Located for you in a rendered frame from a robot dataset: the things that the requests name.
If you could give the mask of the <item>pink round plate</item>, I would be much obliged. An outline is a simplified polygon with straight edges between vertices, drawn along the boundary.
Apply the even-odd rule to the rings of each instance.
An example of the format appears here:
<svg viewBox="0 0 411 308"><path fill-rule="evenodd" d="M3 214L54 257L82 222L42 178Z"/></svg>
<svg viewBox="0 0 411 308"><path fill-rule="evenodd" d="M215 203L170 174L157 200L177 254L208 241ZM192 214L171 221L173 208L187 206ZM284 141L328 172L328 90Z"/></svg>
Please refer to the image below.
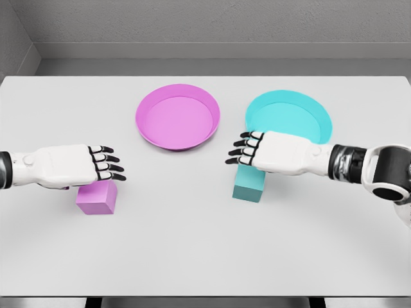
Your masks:
<svg viewBox="0 0 411 308"><path fill-rule="evenodd" d="M220 123L220 106L206 90L189 84L165 85L140 102L139 133L151 144L183 151L207 141Z"/></svg>

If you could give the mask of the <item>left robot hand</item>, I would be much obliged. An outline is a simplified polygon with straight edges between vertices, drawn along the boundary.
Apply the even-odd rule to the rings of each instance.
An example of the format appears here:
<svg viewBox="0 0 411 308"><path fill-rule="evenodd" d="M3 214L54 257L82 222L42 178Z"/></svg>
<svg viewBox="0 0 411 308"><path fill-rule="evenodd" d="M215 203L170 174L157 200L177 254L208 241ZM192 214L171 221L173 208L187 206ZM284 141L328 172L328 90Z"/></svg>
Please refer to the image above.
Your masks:
<svg viewBox="0 0 411 308"><path fill-rule="evenodd" d="M48 189L67 189L104 180L124 182L124 168L108 146L75 144L35 152L35 182Z"/></svg>

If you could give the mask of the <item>pink block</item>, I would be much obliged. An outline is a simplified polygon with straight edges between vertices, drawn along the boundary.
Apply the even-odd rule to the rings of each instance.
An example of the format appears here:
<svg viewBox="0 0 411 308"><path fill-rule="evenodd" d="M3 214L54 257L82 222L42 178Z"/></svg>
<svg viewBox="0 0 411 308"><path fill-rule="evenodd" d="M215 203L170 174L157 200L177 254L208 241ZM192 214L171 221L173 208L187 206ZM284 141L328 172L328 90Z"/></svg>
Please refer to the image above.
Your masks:
<svg viewBox="0 0 411 308"><path fill-rule="evenodd" d="M117 193L113 180L94 182L79 187L76 204L87 215L113 214Z"/></svg>

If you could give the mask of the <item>cyan round plate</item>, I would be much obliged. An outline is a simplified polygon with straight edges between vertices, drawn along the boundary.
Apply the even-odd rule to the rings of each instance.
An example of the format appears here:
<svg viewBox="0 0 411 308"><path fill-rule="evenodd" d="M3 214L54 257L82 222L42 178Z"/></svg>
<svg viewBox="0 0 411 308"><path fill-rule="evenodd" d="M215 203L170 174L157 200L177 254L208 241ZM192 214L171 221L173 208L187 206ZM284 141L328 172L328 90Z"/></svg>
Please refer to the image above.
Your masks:
<svg viewBox="0 0 411 308"><path fill-rule="evenodd" d="M245 113L247 131L275 131L326 144L333 133L326 109L313 98L292 90L274 90L256 97Z"/></svg>

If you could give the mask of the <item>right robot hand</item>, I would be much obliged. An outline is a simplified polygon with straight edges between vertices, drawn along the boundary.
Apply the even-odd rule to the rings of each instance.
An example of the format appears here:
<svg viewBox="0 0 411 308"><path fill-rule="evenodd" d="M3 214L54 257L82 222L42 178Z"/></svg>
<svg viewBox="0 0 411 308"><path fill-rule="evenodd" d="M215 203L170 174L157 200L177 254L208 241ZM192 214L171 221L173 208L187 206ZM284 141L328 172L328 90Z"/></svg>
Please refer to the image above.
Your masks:
<svg viewBox="0 0 411 308"><path fill-rule="evenodd" d="M310 170L308 139L278 132L244 132L226 164L241 164L269 173L301 175Z"/></svg>

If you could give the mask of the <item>teal block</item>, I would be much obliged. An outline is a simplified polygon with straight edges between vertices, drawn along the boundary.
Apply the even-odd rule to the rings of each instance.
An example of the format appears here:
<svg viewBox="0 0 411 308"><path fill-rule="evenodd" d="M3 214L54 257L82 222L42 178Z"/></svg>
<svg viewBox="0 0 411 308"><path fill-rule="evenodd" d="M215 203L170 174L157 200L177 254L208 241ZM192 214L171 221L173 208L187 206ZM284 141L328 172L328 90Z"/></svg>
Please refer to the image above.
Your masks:
<svg viewBox="0 0 411 308"><path fill-rule="evenodd" d="M238 165L232 197L258 203L265 186L264 171L252 166Z"/></svg>

